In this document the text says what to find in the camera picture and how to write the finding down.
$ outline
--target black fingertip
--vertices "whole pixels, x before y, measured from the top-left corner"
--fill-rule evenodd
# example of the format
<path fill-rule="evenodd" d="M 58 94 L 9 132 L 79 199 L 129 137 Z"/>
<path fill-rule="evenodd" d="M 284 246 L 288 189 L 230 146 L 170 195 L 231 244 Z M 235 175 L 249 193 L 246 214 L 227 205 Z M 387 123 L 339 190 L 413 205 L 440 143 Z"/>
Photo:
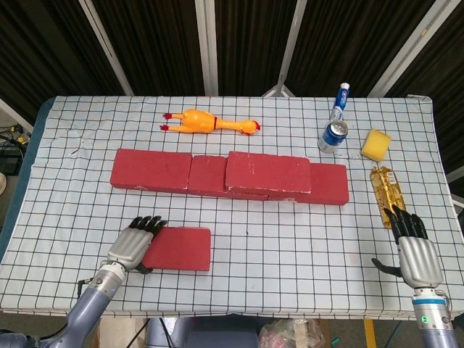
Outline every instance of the black fingertip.
<path fill-rule="evenodd" d="M 394 212 L 397 214 L 399 236 L 409 237 L 410 232 L 406 223 L 407 213 L 404 210 L 398 208 L 396 205 L 393 207 L 393 209 Z"/>
<path fill-rule="evenodd" d="M 398 208 L 398 206 L 396 206 L 396 205 L 394 205 L 394 204 L 391 205 L 391 208 L 393 209 L 394 213 L 395 213 L 397 216 L 400 215 L 401 212 L 403 211 L 403 210 L 401 210 L 400 208 Z"/>
<path fill-rule="evenodd" d="M 144 218 L 142 219 L 142 221 L 141 221 L 140 223 L 138 223 L 137 228 L 138 228 L 139 230 L 145 229 L 146 224 L 150 221 L 151 218 L 152 218 L 151 216 L 146 216 L 146 217 L 144 217 Z"/>
<path fill-rule="evenodd" d="M 399 227 L 398 227 L 398 219 L 396 215 L 387 208 L 384 208 L 384 212 L 386 213 L 386 216 L 388 216 L 391 224 L 391 230 L 393 232 L 393 237 L 394 237 L 394 242 L 396 244 L 399 243 L 399 238 L 401 237 L 401 233 L 399 232 Z"/>
<path fill-rule="evenodd" d="M 167 225 L 167 221 L 166 220 L 161 220 L 161 221 L 158 222 L 157 227 L 161 228 L 161 227 L 166 226 L 166 225 Z"/>
<path fill-rule="evenodd" d="M 136 217 L 135 219 L 132 220 L 132 222 L 129 225 L 129 228 L 135 228 L 137 227 L 138 223 L 142 220 L 141 216 Z"/>
<path fill-rule="evenodd" d="M 161 219 L 159 215 L 154 216 L 145 226 L 145 231 L 151 232 L 156 223 Z"/>
<path fill-rule="evenodd" d="M 370 259 L 370 261 L 372 261 L 372 263 L 377 267 L 379 268 L 379 266 L 381 267 L 382 263 L 380 261 L 378 261 L 377 258 L 373 257 L 372 259 Z"/>
<path fill-rule="evenodd" d="M 167 221 L 161 220 L 159 221 L 156 225 L 152 227 L 150 232 L 152 232 L 154 235 L 156 235 L 158 232 L 160 232 L 161 228 L 163 226 L 167 225 Z"/>
<path fill-rule="evenodd" d="M 413 217 L 411 216 L 411 214 L 409 212 L 403 210 L 402 215 L 403 215 L 403 218 L 405 220 L 406 229 L 407 229 L 408 233 L 410 234 L 410 236 L 418 237 L 418 232 L 417 232 L 417 230 L 415 228 L 415 224 L 414 224 Z"/>
<path fill-rule="evenodd" d="M 413 219 L 415 229 L 418 232 L 418 237 L 428 239 L 426 226 L 423 224 L 422 219 L 416 214 L 413 214 L 411 218 Z"/>

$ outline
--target yellow sponge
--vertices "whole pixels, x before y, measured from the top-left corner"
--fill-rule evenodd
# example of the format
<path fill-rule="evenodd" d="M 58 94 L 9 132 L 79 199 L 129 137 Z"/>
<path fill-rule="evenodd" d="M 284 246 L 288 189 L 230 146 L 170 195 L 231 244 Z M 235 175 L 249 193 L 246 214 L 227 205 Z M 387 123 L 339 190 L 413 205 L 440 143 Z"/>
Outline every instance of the yellow sponge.
<path fill-rule="evenodd" d="M 391 139 L 392 138 L 385 133 L 376 129 L 371 129 L 362 147 L 361 155 L 369 157 L 376 162 L 380 162 L 385 157 L 385 152 L 389 147 Z"/>

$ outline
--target plastic bag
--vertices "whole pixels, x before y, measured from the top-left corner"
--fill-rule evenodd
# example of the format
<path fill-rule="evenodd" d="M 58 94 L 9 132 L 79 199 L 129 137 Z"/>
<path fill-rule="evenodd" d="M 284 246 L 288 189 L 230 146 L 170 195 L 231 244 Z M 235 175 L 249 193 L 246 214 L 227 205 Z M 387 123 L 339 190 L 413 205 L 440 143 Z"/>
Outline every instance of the plastic bag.
<path fill-rule="evenodd" d="M 323 348 L 326 340 L 316 320 L 278 320 L 260 332 L 259 348 Z"/>

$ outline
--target can lid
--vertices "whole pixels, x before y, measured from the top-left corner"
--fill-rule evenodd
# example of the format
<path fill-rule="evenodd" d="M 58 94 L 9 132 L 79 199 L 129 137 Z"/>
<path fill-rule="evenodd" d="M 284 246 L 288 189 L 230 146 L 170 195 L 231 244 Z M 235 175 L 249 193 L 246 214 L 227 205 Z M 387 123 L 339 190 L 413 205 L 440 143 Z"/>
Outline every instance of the can lid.
<path fill-rule="evenodd" d="M 331 123 L 331 130 L 337 136 L 345 136 L 348 134 L 348 125 L 342 120 L 335 120 Z"/>

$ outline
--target white grid cloth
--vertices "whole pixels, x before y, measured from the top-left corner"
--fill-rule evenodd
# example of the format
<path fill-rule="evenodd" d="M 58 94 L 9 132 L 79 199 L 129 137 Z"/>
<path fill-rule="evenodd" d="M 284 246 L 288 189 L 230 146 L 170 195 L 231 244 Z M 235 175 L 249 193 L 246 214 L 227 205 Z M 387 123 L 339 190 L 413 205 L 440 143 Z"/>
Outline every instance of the white grid cloth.
<path fill-rule="evenodd" d="M 440 256 L 454 314 L 464 310 L 464 244 L 436 145 L 430 99 L 349 99 L 347 140 L 318 149 L 332 98 L 57 97 L 46 120 L 21 212 L 0 266 L 0 307 L 69 312 L 77 281 L 90 278 L 136 216 L 212 232 L 209 272 L 155 270 L 128 277 L 109 315 L 250 315 L 408 318 L 413 290 L 379 274 L 372 257 L 399 265 L 370 183 L 375 162 L 360 156 L 371 128 L 391 143 L 392 168 L 410 212 Z M 253 136 L 163 132 L 165 112 L 202 109 L 228 120 L 252 118 Z M 347 166 L 343 207 L 157 194 L 109 184 L 119 148 L 227 155 L 229 151 L 307 156 Z"/>

